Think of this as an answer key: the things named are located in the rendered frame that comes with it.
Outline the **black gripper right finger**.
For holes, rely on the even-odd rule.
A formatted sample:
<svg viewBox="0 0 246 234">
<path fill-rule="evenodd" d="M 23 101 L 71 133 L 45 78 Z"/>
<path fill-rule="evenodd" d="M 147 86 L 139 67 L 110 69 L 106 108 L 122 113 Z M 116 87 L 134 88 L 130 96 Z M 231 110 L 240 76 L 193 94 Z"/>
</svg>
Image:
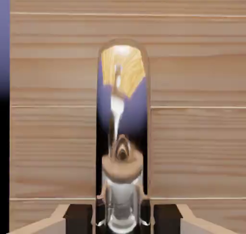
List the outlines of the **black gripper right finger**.
<svg viewBox="0 0 246 234">
<path fill-rule="evenodd" d="M 196 217 L 185 204 L 153 206 L 153 234 L 238 234 Z"/>
</svg>

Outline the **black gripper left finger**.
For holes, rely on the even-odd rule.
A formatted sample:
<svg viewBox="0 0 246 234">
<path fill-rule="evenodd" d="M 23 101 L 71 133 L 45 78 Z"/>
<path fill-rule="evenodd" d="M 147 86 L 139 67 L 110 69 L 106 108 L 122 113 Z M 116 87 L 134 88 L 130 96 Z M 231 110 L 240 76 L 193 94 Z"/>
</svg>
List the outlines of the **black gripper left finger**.
<svg viewBox="0 0 246 234">
<path fill-rule="evenodd" d="M 50 217 L 7 234 L 94 234 L 91 204 L 58 205 Z"/>
</svg>

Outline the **curved shiny metal handle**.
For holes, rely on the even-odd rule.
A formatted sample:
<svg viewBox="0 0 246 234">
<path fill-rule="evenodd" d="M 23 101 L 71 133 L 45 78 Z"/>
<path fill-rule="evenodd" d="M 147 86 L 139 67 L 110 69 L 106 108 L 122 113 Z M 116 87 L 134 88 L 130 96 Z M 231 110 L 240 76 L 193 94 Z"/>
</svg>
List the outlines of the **curved shiny metal handle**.
<svg viewBox="0 0 246 234">
<path fill-rule="evenodd" d="M 113 39 L 98 55 L 95 234 L 146 234 L 149 64 L 144 48 Z"/>
</svg>

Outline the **light wood cabinet door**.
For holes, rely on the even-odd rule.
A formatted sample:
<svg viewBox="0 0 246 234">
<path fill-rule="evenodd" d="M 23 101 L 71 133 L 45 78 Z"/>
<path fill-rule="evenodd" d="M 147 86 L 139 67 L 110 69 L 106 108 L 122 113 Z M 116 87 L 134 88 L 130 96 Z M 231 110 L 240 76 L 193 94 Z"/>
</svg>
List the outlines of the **light wood cabinet door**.
<svg viewBox="0 0 246 234">
<path fill-rule="evenodd" d="M 93 197 L 95 114 L 13 108 L 11 197 Z M 246 108 L 153 108 L 150 121 L 151 197 L 246 197 Z"/>
<path fill-rule="evenodd" d="M 152 107 L 246 105 L 246 15 L 11 14 L 13 105 L 96 104 L 100 52 L 142 51 Z"/>
</svg>

